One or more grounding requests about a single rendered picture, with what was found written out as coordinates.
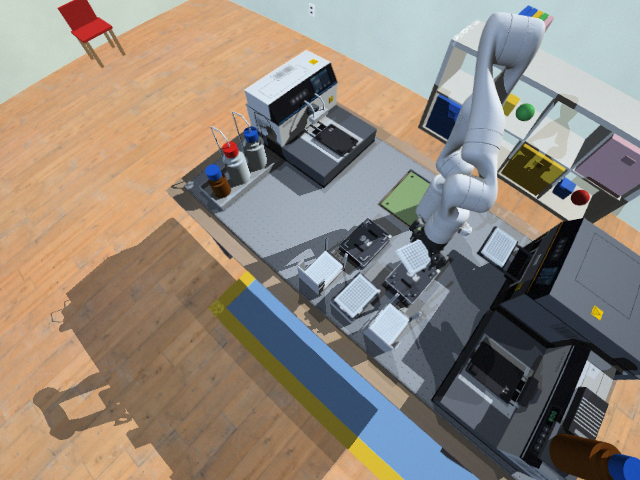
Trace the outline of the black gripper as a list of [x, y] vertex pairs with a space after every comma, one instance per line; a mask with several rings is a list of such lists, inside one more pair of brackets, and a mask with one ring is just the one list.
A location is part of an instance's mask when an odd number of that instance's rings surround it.
[[[424, 218], [419, 218], [417, 220], [415, 220], [412, 225], [409, 227], [409, 230], [412, 231], [412, 236], [410, 237], [410, 243], [418, 240], [423, 240], [422, 243], [425, 245], [426, 249], [428, 249], [428, 256], [430, 258], [430, 262], [426, 265], [426, 267], [428, 268], [432, 268], [435, 265], [435, 268], [438, 270], [442, 267], [444, 267], [447, 262], [451, 259], [451, 256], [448, 254], [446, 255], [444, 253], [444, 247], [450, 242], [446, 243], [446, 244], [437, 244], [434, 243], [433, 241], [431, 241], [427, 235], [425, 234], [425, 230], [424, 230]], [[424, 227], [423, 227], [424, 226]], [[417, 228], [421, 227], [421, 230], [418, 230]], [[422, 229], [423, 227], [423, 229]], [[418, 234], [416, 234], [418, 233]], [[434, 249], [435, 248], [435, 249]], [[433, 253], [432, 253], [433, 252]], [[436, 258], [437, 257], [437, 258]], [[435, 259], [436, 258], [436, 259]], [[435, 260], [434, 260], [435, 259]]]

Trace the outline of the red bottle cap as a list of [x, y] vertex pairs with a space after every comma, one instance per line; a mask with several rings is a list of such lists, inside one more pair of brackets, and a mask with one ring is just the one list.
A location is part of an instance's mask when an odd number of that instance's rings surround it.
[[225, 143], [222, 147], [223, 152], [225, 154], [226, 157], [234, 157], [238, 154], [238, 148], [236, 143], [234, 142], [229, 142], [230, 148], [228, 147], [228, 144]]

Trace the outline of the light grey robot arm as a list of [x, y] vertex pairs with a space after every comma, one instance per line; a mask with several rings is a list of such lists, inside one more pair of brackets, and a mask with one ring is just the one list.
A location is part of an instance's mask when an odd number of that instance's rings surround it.
[[[544, 34], [545, 23], [538, 18], [502, 12], [488, 18], [478, 46], [473, 95], [464, 101], [436, 161], [440, 174], [432, 179], [416, 208], [417, 216], [426, 222], [425, 234], [434, 243], [446, 244], [457, 233], [469, 235], [469, 210], [484, 213], [494, 205], [505, 128], [502, 107], [535, 57]], [[493, 79], [495, 63], [507, 67]], [[470, 175], [474, 167], [479, 177]]]

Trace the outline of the brown bottle body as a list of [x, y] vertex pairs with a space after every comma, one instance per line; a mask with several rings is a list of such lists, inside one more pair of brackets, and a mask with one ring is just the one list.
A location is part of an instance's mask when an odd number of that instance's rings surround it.
[[595, 468], [595, 456], [601, 449], [621, 452], [612, 444], [569, 434], [558, 434], [550, 443], [549, 453], [560, 471], [584, 480], [603, 480]]

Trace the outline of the brown glass bottle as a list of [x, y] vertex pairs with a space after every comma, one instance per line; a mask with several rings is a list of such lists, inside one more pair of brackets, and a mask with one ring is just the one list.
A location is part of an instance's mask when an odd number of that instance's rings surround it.
[[227, 196], [230, 194], [230, 192], [231, 192], [230, 185], [229, 185], [229, 183], [228, 183], [228, 181], [227, 181], [227, 179], [226, 179], [225, 175], [224, 175], [224, 174], [222, 174], [222, 176], [223, 176], [223, 182], [222, 182], [221, 184], [219, 184], [219, 185], [214, 185], [214, 184], [212, 184], [212, 183], [211, 183], [211, 181], [210, 181], [210, 180], [208, 180], [208, 182], [209, 182], [209, 184], [210, 184], [210, 186], [211, 186], [211, 188], [212, 188], [212, 190], [213, 190], [214, 194], [215, 194], [218, 198], [225, 198], [225, 197], [227, 197]]

